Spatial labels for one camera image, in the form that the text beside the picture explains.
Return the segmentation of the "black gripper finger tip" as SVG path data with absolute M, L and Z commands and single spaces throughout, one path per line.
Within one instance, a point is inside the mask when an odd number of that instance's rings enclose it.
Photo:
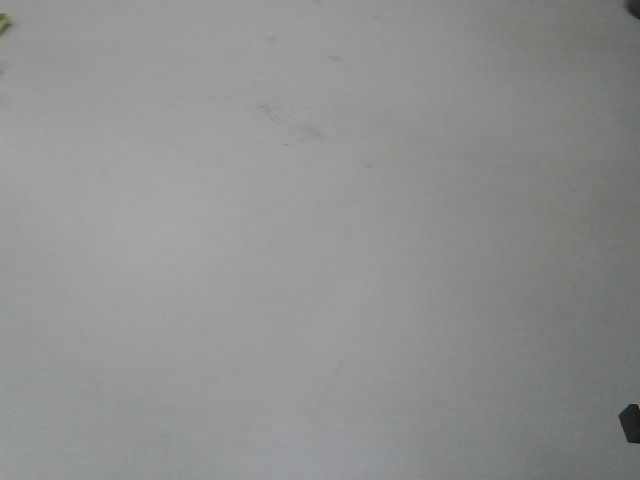
M 629 404 L 618 415 L 625 439 L 628 443 L 640 443 L 640 407 Z

